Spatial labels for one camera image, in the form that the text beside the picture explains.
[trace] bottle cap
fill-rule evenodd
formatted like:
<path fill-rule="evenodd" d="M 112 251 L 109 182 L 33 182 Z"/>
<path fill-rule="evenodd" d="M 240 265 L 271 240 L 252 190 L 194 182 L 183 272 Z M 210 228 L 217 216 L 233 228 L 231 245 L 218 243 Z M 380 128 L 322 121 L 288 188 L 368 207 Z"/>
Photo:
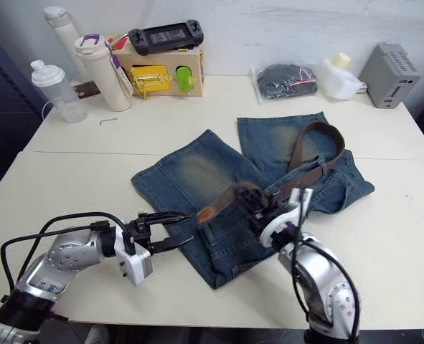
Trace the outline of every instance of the bottle cap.
<path fill-rule="evenodd" d="M 30 66 L 34 69 L 32 73 L 33 85 L 37 87 L 47 87 L 58 84 L 65 77 L 65 72 L 62 68 L 49 64 L 44 65 L 40 59 L 33 61 Z"/>
<path fill-rule="evenodd" d="M 331 59 L 331 66 L 337 68 L 338 70 L 347 70 L 349 69 L 349 65 L 350 57 L 343 52 L 334 55 Z"/>
<path fill-rule="evenodd" d="M 48 6 L 45 7 L 42 11 L 44 12 L 46 22 L 51 27 L 64 27 L 65 25 L 68 25 L 71 22 L 67 10 L 63 7 Z"/>
<path fill-rule="evenodd" d="M 75 41 L 76 55 L 80 59 L 99 59 L 110 54 L 105 37 L 101 34 L 86 34 Z"/>

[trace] yellow latch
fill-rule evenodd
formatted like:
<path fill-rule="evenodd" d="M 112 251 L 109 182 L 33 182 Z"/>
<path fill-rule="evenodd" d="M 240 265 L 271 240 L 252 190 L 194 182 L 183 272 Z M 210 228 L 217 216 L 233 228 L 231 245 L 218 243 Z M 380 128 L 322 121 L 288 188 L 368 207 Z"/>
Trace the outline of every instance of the yellow latch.
<path fill-rule="evenodd" d="M 132 67 L 128 74 L 132 85 L 144 99 L 148 97 L 147 92 L 171 88 L 171 75 L 166 66 Z"/>

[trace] white plastic container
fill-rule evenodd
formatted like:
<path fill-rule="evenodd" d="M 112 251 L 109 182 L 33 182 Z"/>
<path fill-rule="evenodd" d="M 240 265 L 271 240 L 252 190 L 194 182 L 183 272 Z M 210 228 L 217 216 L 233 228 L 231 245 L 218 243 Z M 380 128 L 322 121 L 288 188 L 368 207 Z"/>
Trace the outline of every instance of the white plastic container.
<path fill-rule="evenodd" d="M 116 71 L 111 64 L 109 48 L 105 37 L 86 34 L 75 41 L 75 53 L 83 61 L 108 106 L 113 111 L 124 111 L 131 106 L 124 93 Z"/>
<path fill-rule="evenodd" d="M 63 7 L 49 6 L 44 8 L 43 12 L 46 22 L 54 29 L 60 44 L 76 66 L 77 75 L 75 76 L 75 80 L 78 82 L 90 81 L 88 71 L 75 54 L 75 41 L 80 35 L 70 20 L 67 10 Z"/>
<path fill-rule="evenodd" d="M 335 99 L 352 99 L 362 82 L 347 70 L 349 64 L 350 57 L 340 52 L 331 61 L 325 59 L 316 65 L 314 74 L 321 90 Z"/>
<path fill-rule="evenodd" d="M 39 87 L 67 122 L 76 123 L 85 119 L 86 109 L 78 100 L 61 68 L 52 64 L 45 66 L 40 59 L 30 65 L 34 69 L 33 85 Z"/>

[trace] water bottle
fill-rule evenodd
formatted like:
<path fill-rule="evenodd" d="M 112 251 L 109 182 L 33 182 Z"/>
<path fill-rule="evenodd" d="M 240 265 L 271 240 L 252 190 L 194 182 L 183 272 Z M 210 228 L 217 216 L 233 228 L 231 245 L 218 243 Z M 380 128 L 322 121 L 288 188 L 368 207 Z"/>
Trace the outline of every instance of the water bottle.
<path fill-rule="evenodd" d="M 114 64 L 114 61 L 112 62 L 114 55 L 107 47 L 105 37 L 100 34 L 86 34 L 77 39 L 75 54 L 83 62 L 85 69 L 105 98 L 108 107 L 112 111 L 129 109 L 131 106 L 130 95 L 126 94 L 118 79 L 117 69 L 121 70 L 121 66 L 118 62 L 117 64 Z"/>
<path fill-rule="evenodd" d="M 60 44 L 76 66 L 77 75 L 75 76 L 75 80 L 78 82 L 90 81 L 88 71 L 75 55 L 75 40 L 80 35 L 77 33 L 67 10 L 63 7 L 49 6 L 43 9 L 43 12 L 47 23 L 54 29 L 54 33 L 57 35 Z"/>
<path fill-rule="evenodd" d="M 44 65 L 40 59 L 31 64 L 33 85 L 40 88 L 55 109 L 69 123 L 83 120 L 87 113 L 75 91 L 65 77 L 65 72 L 52 64 Z"/>

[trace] person's foot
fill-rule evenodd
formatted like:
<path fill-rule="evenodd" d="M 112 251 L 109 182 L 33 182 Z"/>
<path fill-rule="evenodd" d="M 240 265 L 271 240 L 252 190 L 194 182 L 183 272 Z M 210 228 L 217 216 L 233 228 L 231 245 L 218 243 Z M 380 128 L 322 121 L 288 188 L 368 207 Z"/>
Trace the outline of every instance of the person's foot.
<path fill-rule="evenodd" d="M 88 333 L 84 344 L 109 344 L 110 334 L 104 325 L 94 325 Z"/>

